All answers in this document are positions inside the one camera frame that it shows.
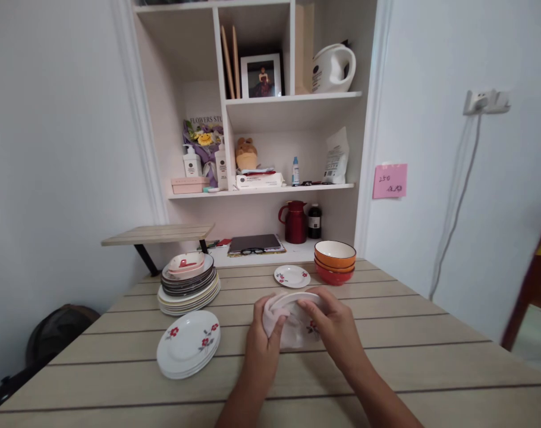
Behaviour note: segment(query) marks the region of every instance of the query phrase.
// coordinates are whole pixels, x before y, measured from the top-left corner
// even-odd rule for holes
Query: door
[[[502,346],[508,351],[512,349],[520,325],[526,314],[528,306],[533,304],[541,308],[541,238],[538,244],[536,254],[532,259],[528,272],[524,277],[522,289],[518,296],[518,301],[514,307],[512,317],[508,323],[507,329],[502,338]]]

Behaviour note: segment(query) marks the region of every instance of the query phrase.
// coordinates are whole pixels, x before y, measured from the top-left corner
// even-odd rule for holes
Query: hand
[[[360,370],[367,362],[361,345],[352,310],[340,302],[325,287],[306,290],[317,294],[326,304],[326,314],[309,300],[298,300],[298,305],[314,320],[328,354],[344,375]]]
[[[263,297],[254,304],[253,323],[247,333],[245,360],[240,376],[241,382],[252,385],[265,397],[275,380],[278,357],[281,352],[282,326],[287,319],[281,316],[270,337],[266,336],[263,329],[263,309],[266,301],[271,297]]]

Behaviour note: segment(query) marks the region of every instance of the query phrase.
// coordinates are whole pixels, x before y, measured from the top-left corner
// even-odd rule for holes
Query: yellow flower
[[[211,139],[211,134],[201,134],[199,138],[197,139],[197,142],[202,146],[210,146],[213,144],[213,140]]]

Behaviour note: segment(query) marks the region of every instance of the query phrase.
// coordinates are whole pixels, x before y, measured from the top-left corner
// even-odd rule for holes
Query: notebook
[[[264,251],[279,250],[282,244],[276,235],[253,235],[247,237],[234,237],[231,241],[229,253],[240,253],[247,248],[262,248]]]

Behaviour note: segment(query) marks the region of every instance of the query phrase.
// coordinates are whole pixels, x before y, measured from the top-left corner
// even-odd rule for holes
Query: cabinet
[[[216,223],[209,238],[280,233],[279,208],[300,199],[322,207],[322,237],[354,242],[367,93],[376,19],[375,0],[316,0],[314,52],[348,40],[356,55],[349,92],[295,95],[296,0],[221,0],[133,6],[134,28],[159,180],[170,223]],[[221,45],[221,25],[230,44],[237,31],[239,57],[282,52],[284,95],[230,99]],[[182,131],[186,118],[221,117],[225,132],[229,191],[173,195],[171,179],[184,177]],[[326,138],[347,129],[350,159],[344,185],[290,187],[298,157],[300,179],[317,181],[326,160]],[[259,162],[273,165],[289,185],[272,190],[232,190],[235,146],[251,137]],[[278,259],[217,257],[219,265],[311,260],[311,243]]]

